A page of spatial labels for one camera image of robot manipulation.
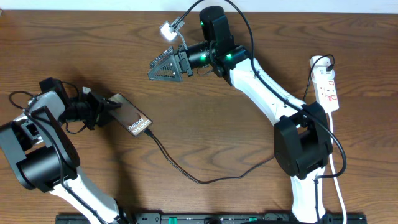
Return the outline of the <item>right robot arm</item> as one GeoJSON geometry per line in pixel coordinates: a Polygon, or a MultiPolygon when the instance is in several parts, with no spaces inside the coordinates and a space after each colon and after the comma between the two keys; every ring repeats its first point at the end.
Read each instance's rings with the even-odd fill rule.
{"type": "Polygon", "coordinates": [[[293,216],[301,223],[320,223],[326,214],[320,184],[333,151],[325,110],[289,94],[261,68],[253,50],[235,44],[221,6],[204,8],[199,18],[204,41],[169,47],[151,62],[149,78],[180,82],[182,74],[209,65],[249,97],[274,127],[274,156],[290,176],[293,216]]]}

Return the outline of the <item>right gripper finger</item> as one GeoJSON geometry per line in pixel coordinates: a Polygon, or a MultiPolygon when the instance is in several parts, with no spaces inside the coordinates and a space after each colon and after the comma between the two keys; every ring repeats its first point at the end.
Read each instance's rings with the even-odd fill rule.
{"type": "Polygon", "coordinates": [[[160,65],[163,61],[167,60],[173,54],[174,54],[174,48],[172,46],[168,47],[153,61],[151,61],[150,67],[155,68],[156,66],[160,65]]]}
{"type": "Polygon", "coordinates": [[[148,77],[150,80],[182,81],[180,67],[174,55],[159,56],[153,60],[150,64],[148,77]]]}

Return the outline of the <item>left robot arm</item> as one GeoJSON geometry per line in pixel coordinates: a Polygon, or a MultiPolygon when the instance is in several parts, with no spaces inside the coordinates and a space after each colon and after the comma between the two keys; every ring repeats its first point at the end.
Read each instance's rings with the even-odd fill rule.
{"type": "Polygon", "coordinates": [[[64,199],[90,223],[133,223],[130,214],[83,173],[67,136],[69,123],[81,121],[92,130],[110,122],[109,111],[122,104],[89,88],[71,98],[65,84],[52,77],[39,83],[41,92],[29,95],[22,114],[1,126],[1,149],[23,187],[64,199]]]}

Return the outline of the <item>bronze Galaxy smartphone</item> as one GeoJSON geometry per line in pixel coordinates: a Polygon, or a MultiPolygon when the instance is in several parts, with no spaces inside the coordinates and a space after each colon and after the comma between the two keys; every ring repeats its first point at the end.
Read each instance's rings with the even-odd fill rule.
{"type": "Polygon", "coordinates": [[[109,100],[121,104],[119,108],[111,110],[109,113],[134,137],[138,137],[152,124],[152,120],[122,94],[117,93],[109,100]]]}

